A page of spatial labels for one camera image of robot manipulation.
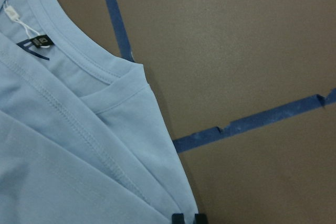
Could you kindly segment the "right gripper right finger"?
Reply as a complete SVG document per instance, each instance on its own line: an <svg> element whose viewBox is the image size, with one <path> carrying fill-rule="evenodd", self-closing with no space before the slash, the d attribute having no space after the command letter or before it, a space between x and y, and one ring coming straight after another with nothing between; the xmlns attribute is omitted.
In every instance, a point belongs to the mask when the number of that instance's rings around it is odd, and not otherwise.
<svg viewBox="0 0 336 224"><path fill-rule="evenodd" d="M203 213L196 213L194 215L194 224L208 224L207 215Z"/></svg>

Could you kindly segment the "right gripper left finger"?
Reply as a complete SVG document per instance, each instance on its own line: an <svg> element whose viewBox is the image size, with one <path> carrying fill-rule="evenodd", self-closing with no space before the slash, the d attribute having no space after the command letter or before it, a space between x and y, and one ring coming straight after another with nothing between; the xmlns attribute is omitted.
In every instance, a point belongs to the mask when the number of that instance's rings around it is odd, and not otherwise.
<svg viewBox="0 0 336 224"><path fill-rule="evenodd" d="M186 224L183 213L174 213L171 216L172 224Z"/></svg>

